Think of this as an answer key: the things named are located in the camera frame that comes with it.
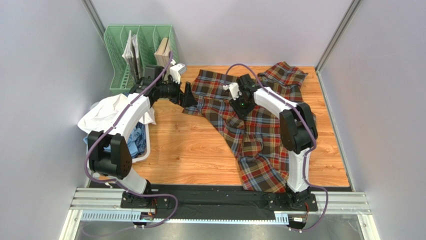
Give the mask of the plaid long sleeve shirt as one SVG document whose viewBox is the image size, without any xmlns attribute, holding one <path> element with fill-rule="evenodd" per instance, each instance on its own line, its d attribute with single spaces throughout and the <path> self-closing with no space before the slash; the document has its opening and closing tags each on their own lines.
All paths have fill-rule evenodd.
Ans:
<svg viewBox="0 0 426 240">
<path fill-rule="evenodd" d="M 248 75 L 256 85 L 270 87 L 291 102 L 305 103 L 300 88 L 306 74 L 297 67 L 279 62 L 265 72 Z M 205 117 L 223 136 L 237 160 L 244 189 L 285 192 L 289 154 L 281 143 L 279 119 L 262 106 L 256 106 L 244 120 L 239 119 L 230 105 L 230 93 L 223 89 L 238 78 L 200 70 L 192 86 L 198 104 L 186 108 L 185 113 Z"/>
</svg>

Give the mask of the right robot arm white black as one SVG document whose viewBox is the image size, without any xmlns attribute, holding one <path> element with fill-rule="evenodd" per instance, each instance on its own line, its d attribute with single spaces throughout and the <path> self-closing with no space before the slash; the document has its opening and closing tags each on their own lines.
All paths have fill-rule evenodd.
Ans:
<svg viewBox="0 0 426 240">
<path fill-rule="evenodd" d="M 222 88 L 230 94 L 229 103 L 239 119 L 247 117 L 256 106 L 265 108 L 278 118 L 280 140 L 289 156 L 286 192 L 294 203 L 306 200 L 311 194 L 306 182 L 308 162 L 318 138 L 310 106 L 287 100 L 270 87 L 256 85 L 249 74 Z"/>
</svg>

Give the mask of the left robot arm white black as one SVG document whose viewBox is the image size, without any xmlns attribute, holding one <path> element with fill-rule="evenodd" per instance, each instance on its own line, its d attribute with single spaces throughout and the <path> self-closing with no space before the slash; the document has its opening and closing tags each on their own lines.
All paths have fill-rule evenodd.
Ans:
<svg viewBox="0 0 426 240">
<path fill-rule="evenodd" d="M 150 182 L 132 167 L 133 157 L 127 141 L 137 123 L 157 100 L 168 99 L 182 108 L 198 104 L 189 82 L 181 90 L 181 76 L 186 70 L 183 63 L 171 66 L 169 71 L 157 65 L 149 67 L 145 76 L 130 89 L 124 109 L 99 130 L 88 134 L 86 172 L 109 177 L 105 183 L 114 182 L 133 195 L 145 197 L 151 194 Z"/>
</svg>

